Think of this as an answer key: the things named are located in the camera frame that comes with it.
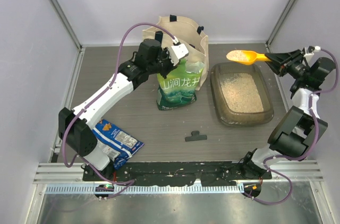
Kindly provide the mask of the green cat litter bag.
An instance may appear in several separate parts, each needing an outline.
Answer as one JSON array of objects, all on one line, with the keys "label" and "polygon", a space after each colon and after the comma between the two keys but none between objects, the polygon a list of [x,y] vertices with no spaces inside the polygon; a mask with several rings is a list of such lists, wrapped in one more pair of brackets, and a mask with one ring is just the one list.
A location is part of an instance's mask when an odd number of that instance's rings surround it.
[{"label": "green cat litter bag", "polygon": [[171,110],[192,104],[197,100],[204,63],[190,63],[183,59],[166,77],[157,74],[159,83],[156,104],[159,110]]}]

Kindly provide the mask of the yellow plastic scoop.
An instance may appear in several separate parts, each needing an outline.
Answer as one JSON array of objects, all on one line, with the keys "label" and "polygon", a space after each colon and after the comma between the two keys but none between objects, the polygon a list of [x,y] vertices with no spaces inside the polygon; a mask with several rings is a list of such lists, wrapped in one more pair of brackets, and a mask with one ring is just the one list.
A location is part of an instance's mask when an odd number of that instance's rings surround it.
[{"label": "yellow plastic scoop", "polygon": [[233,50],[226,54],[226,58],[229,61],[243,65],[252,65],[255,62],[270,62],[270,59],[264,54],[251,50]]}]

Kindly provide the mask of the black bag clip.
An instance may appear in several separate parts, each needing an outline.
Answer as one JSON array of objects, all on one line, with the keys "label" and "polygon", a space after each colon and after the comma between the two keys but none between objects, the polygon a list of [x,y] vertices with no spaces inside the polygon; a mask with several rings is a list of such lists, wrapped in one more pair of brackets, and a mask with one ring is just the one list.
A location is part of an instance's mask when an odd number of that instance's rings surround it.
[{"label": "black bag clip", "polygon": [[185,142],[203,141],[207,140],[207,135],[200,134],[199,131],[192,131],[191,136],[185,137]]}]

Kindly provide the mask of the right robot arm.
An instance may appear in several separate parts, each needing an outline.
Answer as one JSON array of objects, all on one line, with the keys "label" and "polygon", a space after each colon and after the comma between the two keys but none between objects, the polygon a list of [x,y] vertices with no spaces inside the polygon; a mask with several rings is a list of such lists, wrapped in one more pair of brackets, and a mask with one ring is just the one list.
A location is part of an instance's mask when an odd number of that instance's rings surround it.
[{"label": "right robot arm", "polygon": [[272,131],[267,146],[248,152],[240,164],[244,178],[262,177],[281,158],[305,159],[326,131],[328,124],[319,117],[317,102],[323,93],[321,85],[332,71],[338,72],[338,64],[330,55],[309,65],[314,53],[321,50],[309,46],[286,53],[251,53],[250,63],[264,61],[276,75],[288,74],[295,81],[290,88],[293,105]]}]

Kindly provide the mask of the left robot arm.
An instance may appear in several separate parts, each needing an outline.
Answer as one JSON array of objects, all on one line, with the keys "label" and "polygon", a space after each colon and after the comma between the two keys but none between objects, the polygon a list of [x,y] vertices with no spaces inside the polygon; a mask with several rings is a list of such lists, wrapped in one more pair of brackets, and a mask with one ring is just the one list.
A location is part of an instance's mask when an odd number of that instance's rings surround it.
[{"label": "left robot arm", "polygon": [[73,109],[64,107],[58,114],[58,136],[62,147],[68,145],[77,155],[95,168],[102,181],[112,178],[114,162],[100,149],[93,130],[99,120],[120,99],[146,82],[150,75],[166,77],[174,70],[180,58],[177,46],[162,47],[154,39],[146,39],[133,57],[119,65],[117,72],[96,93]]}]

